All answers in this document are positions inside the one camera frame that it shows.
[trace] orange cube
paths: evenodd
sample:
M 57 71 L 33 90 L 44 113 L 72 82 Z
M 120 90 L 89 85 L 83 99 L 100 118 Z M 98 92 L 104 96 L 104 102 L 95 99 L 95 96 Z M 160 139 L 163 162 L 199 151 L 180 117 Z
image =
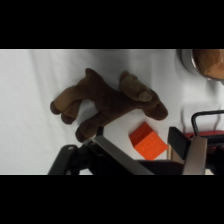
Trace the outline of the orange cube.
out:
M 146 160 L 154 160 L 168 149 L 168 146 L 146 122 L 135 130 L 129 138 L 135 150 Z

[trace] black metal frame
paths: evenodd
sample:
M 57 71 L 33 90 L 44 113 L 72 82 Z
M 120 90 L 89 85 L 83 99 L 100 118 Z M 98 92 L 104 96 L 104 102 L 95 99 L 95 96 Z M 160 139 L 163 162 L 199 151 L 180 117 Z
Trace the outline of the black metal frame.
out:
M 207 115 L 217 115 L 217 114 L 224 114 L 224 110 L 216 110 L 216 111 L 203 111 L 195 113 L 191 118 L 191 123 L 194 129 L 194 133 L 196 136 L 200 136 L 198 126 L 196 123 L 196 119 L 199 116 L 207 116 Z M 224 134 L 220 135 L 208 135 L 208 136 L 200 136 L 202 138 L 207 138 L 208 146 L 222 146 L 224 145 Z

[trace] plush toy ear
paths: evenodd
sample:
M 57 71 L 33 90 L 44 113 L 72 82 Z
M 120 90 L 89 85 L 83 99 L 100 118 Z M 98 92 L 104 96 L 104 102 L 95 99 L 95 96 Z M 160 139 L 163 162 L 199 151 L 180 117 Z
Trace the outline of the plush toy ear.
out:
M 141 102 L 149 102 L 151 101 L 153 98 L 153 95 L 151 93 L 151 91 L 149 90 L 148 92 L 147 91 L 144 91 L 142 93 L 140 93 L 138 95 L 138 99 L 141 101 Z

